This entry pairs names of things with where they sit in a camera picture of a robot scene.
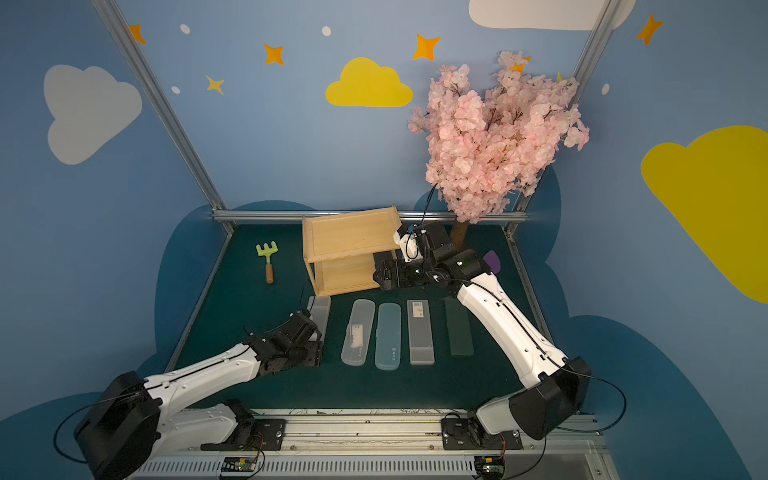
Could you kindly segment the black pencil case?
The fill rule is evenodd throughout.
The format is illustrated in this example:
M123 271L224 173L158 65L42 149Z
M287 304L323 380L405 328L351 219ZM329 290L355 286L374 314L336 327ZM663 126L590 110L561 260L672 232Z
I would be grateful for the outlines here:
M374 254L374 263L376 270L389 269L397 260L397 255L394 251L377 252Z

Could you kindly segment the frosted pencil case with label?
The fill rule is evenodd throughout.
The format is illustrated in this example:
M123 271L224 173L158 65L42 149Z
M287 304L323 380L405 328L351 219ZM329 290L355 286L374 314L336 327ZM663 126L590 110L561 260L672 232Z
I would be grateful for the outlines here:
M331 298L326 296L311 296L308 300L308 311L311 320L316 325L315 333L310 337L311 341L323 340L326 336L328 320L330 316Z

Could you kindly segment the clear rounded pencil case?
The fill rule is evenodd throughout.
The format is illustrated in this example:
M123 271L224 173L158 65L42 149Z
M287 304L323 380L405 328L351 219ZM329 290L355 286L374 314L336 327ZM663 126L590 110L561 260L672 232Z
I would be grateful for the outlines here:
M370 336L376 313L372 300L353 302L341 351L341 361L348 366L362 366L366 362Z

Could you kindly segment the teal pencil case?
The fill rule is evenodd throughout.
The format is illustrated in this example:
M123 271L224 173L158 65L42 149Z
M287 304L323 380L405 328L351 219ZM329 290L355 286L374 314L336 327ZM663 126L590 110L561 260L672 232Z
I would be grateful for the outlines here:
M396 303L379 306L376 328L375 366L394 371L400 365L402 341L402 311Z

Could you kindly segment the tall frosted grey pencil case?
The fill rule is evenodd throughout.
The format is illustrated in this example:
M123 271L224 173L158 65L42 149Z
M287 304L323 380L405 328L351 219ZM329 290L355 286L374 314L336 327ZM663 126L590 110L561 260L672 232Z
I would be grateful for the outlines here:
M435 363L431 316L427 300L408 300L408 343L411 365Z

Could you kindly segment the dark green pencil case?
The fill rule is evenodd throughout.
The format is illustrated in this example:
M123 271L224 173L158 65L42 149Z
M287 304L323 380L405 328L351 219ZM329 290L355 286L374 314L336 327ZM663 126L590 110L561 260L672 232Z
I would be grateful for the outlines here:
M469 311L455 298L444 300L449 348L453 356L473 356Z

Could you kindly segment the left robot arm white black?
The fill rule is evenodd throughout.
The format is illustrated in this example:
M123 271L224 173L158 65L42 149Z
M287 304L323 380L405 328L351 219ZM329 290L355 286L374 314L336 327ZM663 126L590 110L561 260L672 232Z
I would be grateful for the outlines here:
M119 375L80 410L84 416L73 431L80 463L96 479L125 479L160 453L228 439L245 419L234 408L192 421L182 410L234 385L318 365L321 338L310 313L299 310L279 327L187 367Z

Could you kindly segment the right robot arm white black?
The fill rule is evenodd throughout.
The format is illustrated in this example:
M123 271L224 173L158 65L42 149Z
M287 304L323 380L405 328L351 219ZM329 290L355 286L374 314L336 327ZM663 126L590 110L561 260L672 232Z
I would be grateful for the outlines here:
M395 252L375 257L374 281L383 291L440 290L465 307L500 347L521 387L471 410L467 430L475 442L519 430L543 440L581 411L596 377L581 357L568 357L537 330L503 289L491 267L471 248L459 249L444 224L399 227Z

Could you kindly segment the light wooden shelf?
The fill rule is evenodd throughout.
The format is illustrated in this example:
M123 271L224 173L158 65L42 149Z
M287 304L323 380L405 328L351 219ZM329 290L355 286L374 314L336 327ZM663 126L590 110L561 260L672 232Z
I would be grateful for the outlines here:
M314 293L330 297L378 287L374 256L399 248L395 206L302 218L303 259Z

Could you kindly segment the purple toy trowel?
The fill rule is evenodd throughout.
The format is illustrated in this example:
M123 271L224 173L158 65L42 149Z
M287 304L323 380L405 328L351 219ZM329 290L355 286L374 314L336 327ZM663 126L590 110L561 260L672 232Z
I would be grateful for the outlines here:
M488 250L483 255L483 261L487 264L493 274L498 275L502 270L501 260L494 250Z

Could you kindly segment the pink cherry blossom tree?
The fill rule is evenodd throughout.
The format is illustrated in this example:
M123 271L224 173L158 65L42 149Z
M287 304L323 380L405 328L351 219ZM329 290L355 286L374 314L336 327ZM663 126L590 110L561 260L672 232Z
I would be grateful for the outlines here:
M497 84L483 94L472 89L468 66L444 65L426 108L411 113L409 130L428 144L426 180L456 215L457 246L470 225L502 213L510 193L531 196L560 148L589 140L574 101L578 81L532 76L528 62L521 52L501 52Z

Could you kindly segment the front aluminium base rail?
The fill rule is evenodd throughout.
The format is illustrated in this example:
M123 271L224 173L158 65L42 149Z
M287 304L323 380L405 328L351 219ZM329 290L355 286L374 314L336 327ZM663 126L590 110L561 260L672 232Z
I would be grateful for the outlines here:
M187 411L173 443L126 473L128 479L616 479L591 416L535 440L517 428L473 434L462 411L256 410L253 431L234 446L204 446L224 408Z

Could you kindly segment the aluminium frame rail back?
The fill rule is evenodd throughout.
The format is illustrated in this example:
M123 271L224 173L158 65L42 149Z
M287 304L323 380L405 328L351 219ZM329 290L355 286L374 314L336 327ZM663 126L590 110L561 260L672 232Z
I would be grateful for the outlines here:
M450 211L398 211L395 207L384 208L384 211L393 210L401 220L405 222L421 222L436 220L452 222L456 215ZM215 209L213 219L219 222L298 222L304 218L329 217L344 214L357 214L357 211L308 211L308 210L224 210ZM522 223L528 219L523 211L503 212L496 215L488 215L481 219L486 223Z

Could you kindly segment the left aluminium frame post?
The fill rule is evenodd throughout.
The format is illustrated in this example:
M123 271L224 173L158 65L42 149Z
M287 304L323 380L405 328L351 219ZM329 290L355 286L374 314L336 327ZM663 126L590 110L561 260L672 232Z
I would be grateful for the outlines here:
M111 38L135 75L149 102L165 127L169 137L187 165L205 199L211 207L211 217L226 210L226 205L204 163L173 111L152 68L134 39L129 25L116 1L93 0L91 2Z

